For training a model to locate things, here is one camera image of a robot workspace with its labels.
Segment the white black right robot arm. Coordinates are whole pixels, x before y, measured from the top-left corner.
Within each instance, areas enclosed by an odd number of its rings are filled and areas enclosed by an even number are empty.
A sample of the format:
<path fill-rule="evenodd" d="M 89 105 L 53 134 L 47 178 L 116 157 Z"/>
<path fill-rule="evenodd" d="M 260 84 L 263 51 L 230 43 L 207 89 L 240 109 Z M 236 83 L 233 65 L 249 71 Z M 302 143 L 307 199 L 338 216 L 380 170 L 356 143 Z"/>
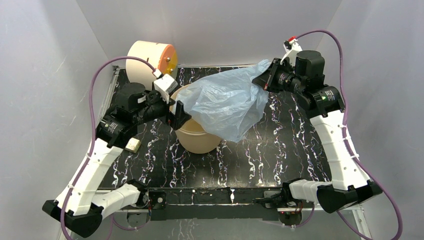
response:
<path fill-rule="evenodd" d="M 172 109 L 180 123 L 191 118 L 205 132 L 239 142 L 263 115 L 269 93 L 289 92 L 319 136 L 331 181 L 294 179 L 280 193 L 254 200 L 295 207 L 301 201 L 319 204 L 327 213 L 365 202 L 382 193 L 359 164 L 339 89 L 325 84 L 325 59 L 315 50 L 288 50 L 282 58 L 203 77 L 181 87 Z"/>

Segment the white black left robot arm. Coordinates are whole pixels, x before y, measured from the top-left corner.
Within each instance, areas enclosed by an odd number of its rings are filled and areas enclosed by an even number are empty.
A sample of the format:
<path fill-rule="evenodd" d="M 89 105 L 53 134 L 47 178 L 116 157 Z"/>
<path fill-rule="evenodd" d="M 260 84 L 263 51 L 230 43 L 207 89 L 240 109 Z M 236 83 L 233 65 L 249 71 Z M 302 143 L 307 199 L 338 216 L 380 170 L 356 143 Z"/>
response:
<path fill-rule="evenodd" d="M 176 104 L 170 97 L 176 86 L 159 81 L 154 81 L 150 89 L 137 82 L 125 84 L 101 120 L 92 122 L 93 135 L 83 161 L 65 189 L 42 206 L 45 213 L 60 222 L 67 239 L 71 233 L 91 236 L 105 218 L 124 207 L 152 205 L 148 188 L 135 179 L 101 196 L 96 191 L 140 125 L 160 119 L 174 129 L 179 127 L 169 110 Z"/>

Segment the beige round trash bin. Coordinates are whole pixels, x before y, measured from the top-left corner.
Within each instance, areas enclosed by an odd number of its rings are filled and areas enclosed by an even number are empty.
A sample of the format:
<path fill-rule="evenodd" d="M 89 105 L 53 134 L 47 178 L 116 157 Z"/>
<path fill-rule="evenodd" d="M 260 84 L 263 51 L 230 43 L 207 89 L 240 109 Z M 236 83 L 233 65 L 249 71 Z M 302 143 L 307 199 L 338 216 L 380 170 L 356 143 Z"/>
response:
<path fill-rule="evenodd" d="M 176 138 L 190 153 L 206 154 L 216 149 L 222 139 L 206 132 L 195 120 L 188 120 L 181 128 L 175 130 Z"/>

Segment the translucent blue plastic trash bag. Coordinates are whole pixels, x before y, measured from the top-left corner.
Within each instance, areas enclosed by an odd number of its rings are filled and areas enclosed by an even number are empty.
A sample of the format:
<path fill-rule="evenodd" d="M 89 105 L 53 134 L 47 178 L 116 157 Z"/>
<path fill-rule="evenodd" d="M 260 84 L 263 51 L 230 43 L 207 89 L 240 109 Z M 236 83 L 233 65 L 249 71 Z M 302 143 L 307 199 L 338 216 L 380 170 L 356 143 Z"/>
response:
<path fill-rule="evenodd" d="M 181 89 L 176 100 L 207 133 L 237 143 L 263 118 L 269 93 L 252 81 L 270 64 L 264 59 L 252 66 L 202 77 Z"/>

